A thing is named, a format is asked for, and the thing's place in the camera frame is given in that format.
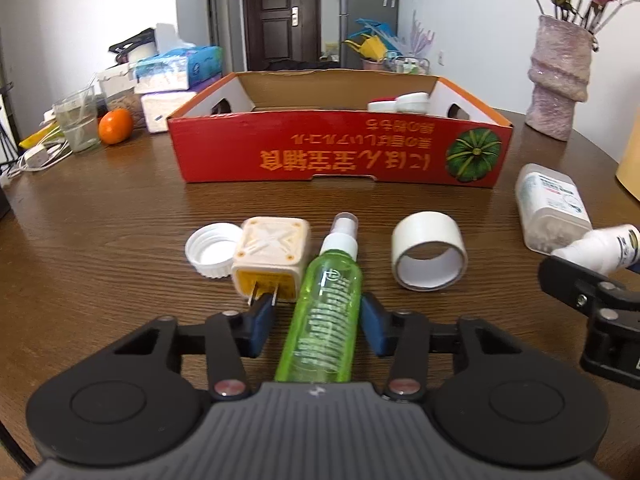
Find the white tape roll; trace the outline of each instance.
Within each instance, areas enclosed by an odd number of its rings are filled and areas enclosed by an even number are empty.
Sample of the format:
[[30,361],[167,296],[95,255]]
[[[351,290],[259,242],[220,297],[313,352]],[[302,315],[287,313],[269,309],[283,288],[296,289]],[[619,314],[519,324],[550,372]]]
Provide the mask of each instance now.
[[[444,252],[420,260],[407,253],[445,245]],[[459,280],[466,270],[466,250],[453,218],[435,211],[402,220],[391,237],[391,267],[396,282],[409,290],[439,290]]]

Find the red cardboard box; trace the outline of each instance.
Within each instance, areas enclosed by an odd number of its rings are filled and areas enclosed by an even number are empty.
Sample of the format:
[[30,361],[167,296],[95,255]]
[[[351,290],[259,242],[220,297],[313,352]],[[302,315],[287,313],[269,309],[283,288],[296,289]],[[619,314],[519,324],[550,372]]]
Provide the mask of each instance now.
[[[366,111],[418,91],[433,115]],[[447,79],[364,70],[232,73],[168,122],[187,182],[346,174],[493,187],[513,130]]]

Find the pumpkin image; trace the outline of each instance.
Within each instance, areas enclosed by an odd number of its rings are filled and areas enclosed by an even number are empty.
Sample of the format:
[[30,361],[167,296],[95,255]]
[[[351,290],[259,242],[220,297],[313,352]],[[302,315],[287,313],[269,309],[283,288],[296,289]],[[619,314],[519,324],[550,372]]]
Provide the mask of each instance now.
[[480,180],[498,162],[500,139],[489,128],[460,135],[447,150],[447,171],[459,182]]

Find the white spray cap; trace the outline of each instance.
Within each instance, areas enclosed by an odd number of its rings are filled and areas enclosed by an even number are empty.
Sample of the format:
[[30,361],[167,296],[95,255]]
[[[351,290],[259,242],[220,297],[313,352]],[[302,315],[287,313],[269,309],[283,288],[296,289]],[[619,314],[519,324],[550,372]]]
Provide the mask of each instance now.
[[354,261],[358,257],[358,218],[351,213],[339,213],[334,218],[331,231],[322,242],[320,254],[331,249],[347,253]]

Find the white wall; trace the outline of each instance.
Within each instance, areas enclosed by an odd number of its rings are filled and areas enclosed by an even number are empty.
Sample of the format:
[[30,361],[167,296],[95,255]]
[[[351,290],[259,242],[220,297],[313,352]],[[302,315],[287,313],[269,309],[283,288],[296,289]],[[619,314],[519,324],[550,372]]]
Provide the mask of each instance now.
[[180,37],[198,46],[210,44],[208,0],[175,0]]
[[18,128],[34,132],[51,104],[113,64],[110,45],[157,22],[177,23],[175,0],[0,0],[6,77]]
[[326,52],[325,44],[340,41],[340,0],[320,0],[320,49]]
[[[409,36],[414,9],[425,29],[436,32],[430,60],[435,74],[491,106],[526,112],[532,91],[527,70],[540,14],[534,0],[400,0],[400,36]],[[546,9],[551,11],[550,4]],[[640,105],[639,25],[640,4],[633,4],[598,35],[590,98],[576,108],[575,129],[616,160]],[[439,51],[444,66],[437,63]]]

